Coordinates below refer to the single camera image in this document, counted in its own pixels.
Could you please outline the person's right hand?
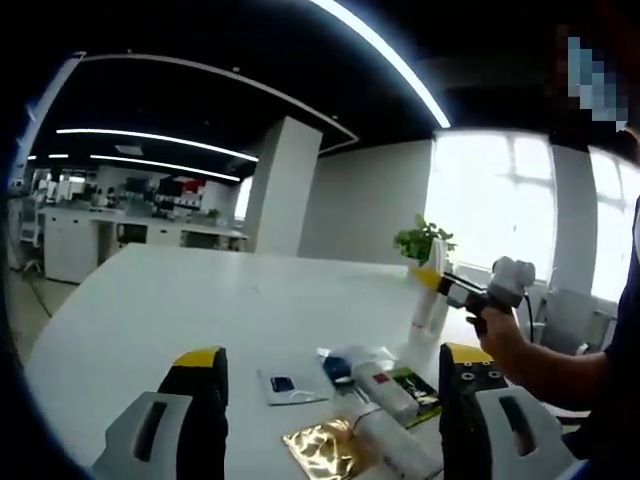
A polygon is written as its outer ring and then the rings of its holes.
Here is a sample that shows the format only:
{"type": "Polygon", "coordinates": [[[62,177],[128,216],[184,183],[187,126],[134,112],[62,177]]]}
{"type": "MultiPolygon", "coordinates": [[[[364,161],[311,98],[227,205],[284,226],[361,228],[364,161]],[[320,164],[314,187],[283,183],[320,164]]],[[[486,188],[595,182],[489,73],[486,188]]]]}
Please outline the person's right hand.
{"type": "Polygon", "coordinates": [[[485,307],[479,315],[466,318],[480,341],[481,349],[496,363],[508,361],[526,341],[512,312],[505,313],[493,307],[485,307]]]}

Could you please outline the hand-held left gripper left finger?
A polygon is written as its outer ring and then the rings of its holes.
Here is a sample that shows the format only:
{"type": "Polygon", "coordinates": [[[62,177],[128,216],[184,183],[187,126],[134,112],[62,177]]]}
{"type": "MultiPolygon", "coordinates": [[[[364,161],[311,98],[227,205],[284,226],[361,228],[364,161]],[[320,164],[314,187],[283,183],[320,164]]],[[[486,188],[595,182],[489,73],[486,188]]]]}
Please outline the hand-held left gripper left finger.
{"type": "Polygon", "coordinates": [[[177,358],[106,429],[97,479],[223,479],[229,402],[226,349],[177,358]]]}

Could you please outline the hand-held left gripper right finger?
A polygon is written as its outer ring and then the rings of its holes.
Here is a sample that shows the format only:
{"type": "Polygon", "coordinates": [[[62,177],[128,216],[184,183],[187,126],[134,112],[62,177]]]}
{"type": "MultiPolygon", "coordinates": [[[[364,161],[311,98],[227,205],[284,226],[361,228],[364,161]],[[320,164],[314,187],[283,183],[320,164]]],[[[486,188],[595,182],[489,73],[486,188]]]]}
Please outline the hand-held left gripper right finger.
{"type": "Polygon", "coordinates": [[[446,479],[572,479],[578,474],[560,422],[527,390],[508,385],[481,349],[441,345],[438,390],[446,479]]]}

